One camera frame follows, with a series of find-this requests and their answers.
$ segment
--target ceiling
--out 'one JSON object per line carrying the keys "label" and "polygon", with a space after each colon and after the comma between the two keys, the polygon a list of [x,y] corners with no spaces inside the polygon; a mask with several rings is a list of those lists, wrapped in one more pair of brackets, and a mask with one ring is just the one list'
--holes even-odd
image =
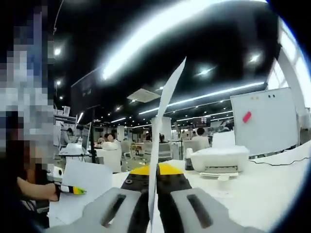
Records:
{"label": "ceiling", "polygon": [[[59,6],[60,1],[55,2],[55,6]],[[167,10],[170,5],[163,1],[149,3],[143,0],[135,3],[108,0],[105,4],[97,0],[65,0],[54,35],[54,48],[61,52],[55,56],[54,66],[49,70],[49,75],[56,82],[60,81],[54,93],[58,109],[71,106],[75,110],[85,107],[85,103],[89,106],[99,104],[95,108],[95,118],[101,124],[124,117],[125,120],[110,126],[147,124],[157,111],[139,113],[158,107],[159,99],[141,103],[132,102],[127,97],[140,88],[161,95],[161,87],[185,57],[186,65],[171,103],[266,82],[274,57],[279,53],[277,16],[267,4],[253,1],[217,4],[201,11],[147,43],[119,70],[104,79],[110,58],[122,49],[142,24]],[[163,24],[155,24],[150,33],[163,27]],[[91,101],[86,102],[82,95],[72,97],[71,85],[77,81],[75,86],[79,84],[78,89],[83,88],[86,81],[95,85]],[[168,107],[166,116],[175,121],[230,111],[230,95],[265,88],[266,83],[263,83],[184,101]],[[218,119],[227,115],[230,117],[232,113],[212,117]],[[91,111],[86,111],[81,123],[90,119]]]}

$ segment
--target printer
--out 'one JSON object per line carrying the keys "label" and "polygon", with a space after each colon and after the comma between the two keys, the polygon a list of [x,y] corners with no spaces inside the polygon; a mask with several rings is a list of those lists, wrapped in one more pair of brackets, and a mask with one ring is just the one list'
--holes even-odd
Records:
{"label": "printer", "polygon": [[189,153],[193,169],[203,173],[237,173],[244,170],[250,155],[244,146],[207,148]]}

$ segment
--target white paper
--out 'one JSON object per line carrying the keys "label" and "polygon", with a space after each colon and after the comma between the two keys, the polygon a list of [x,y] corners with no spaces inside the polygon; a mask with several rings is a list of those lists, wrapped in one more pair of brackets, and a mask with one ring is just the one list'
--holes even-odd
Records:
{"label": "white paper", "polygon": [[61,193],[58,202],[50,202],[49,216],[71,224],[82,216],[87,204],[112,187],[112,171],[105,165],[67,160],[62,184],[87,191],[84,195]]}
{"label": "white paper", "polygon": [[171,77],[166,82],[163,90],[162,96],[160,100],[160,106],[157,113],[157,118],[155,120],[155,132],[152,132],[155,135],[155,138],[152,143],[152,151],[151,151],[151,159],[150,159],[150,173],[149,173],[149,198],[148,198],[148,207],[149,207],[149,216],[150,216],[150,224],[152,231],[152,222],[153,222],[153,214],[154,214],[154,205],[155,205],[155,191],[156,191],[156,166],[158,162],[158,152],[159,152],[159,134],[160,129],[162,127],[162,117],[165,113],[167,105],[170,103],[173,92],[175,90],[176,84],[179,80],[181,73],[184,70],[186,63],[186,58],[179,65],[179,67],[174,71]]}

